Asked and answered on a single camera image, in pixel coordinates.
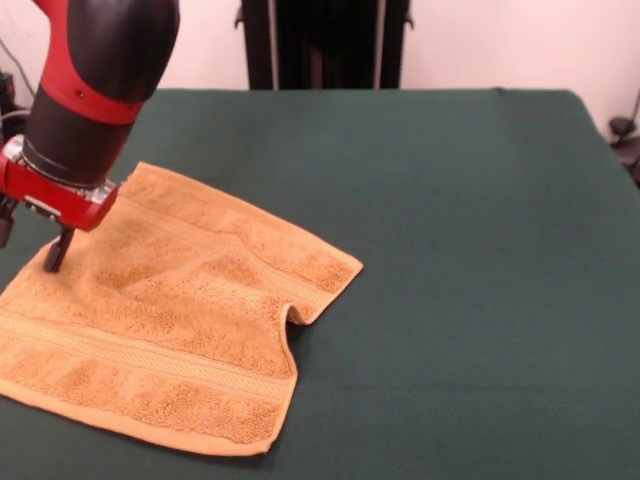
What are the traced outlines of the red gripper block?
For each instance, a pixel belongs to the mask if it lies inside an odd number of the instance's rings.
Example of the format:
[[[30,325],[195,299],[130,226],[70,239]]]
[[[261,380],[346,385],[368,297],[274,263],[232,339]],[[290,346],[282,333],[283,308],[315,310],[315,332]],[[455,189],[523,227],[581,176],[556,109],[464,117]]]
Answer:
[[[37,212],[65,225],[50,246],[43,265],[45,272],[57,273],[75,229],[94,230],[114,205],[119,186],[110,180],[93,189],[58,183],[28,165],[24,144],[25,138],[19,134],[1,150],[1,193],[7,196],[0,201],[0,248],[6,247],[13,229],[13,199],[32,205]]]

